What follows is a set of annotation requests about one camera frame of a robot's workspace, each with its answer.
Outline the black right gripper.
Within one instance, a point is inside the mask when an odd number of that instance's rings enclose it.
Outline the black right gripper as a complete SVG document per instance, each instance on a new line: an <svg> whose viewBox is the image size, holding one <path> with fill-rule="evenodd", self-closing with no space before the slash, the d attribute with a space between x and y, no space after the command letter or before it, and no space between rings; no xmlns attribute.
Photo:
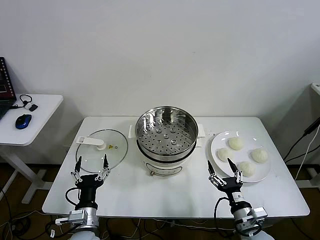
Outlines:
<svg viewBox="0 0 320 240"><path fill-rule="evenodd" d="M241 187L243 186L243 172L238 169L235 163L232 162L230 158L227 158L228 164L234 173L234 177L220 178L208 160L208 172L209 181L217 187L217 189L227 195L230 212L235 213L242 209L251 209L250 203L245 201L245 198L241 192Z"/></svg>

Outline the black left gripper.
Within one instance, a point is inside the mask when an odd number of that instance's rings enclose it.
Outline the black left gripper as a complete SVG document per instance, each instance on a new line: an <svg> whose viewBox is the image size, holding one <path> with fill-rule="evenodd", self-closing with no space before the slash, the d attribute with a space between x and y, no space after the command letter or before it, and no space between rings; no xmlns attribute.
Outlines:
<svg viewBox="0 0 320 240"><path fill-rule="evenodd" d="M75 205L75 210L82 208L98 209L96 203L96 192L104 183L104 180L110 174L108 157L105 154L103 157L103 168L98 174L89 174L80 176L82 164L82 156L80 156L75 164L74 170L70 172L74 178L76 187L80 190L79 202Z"/></svg>

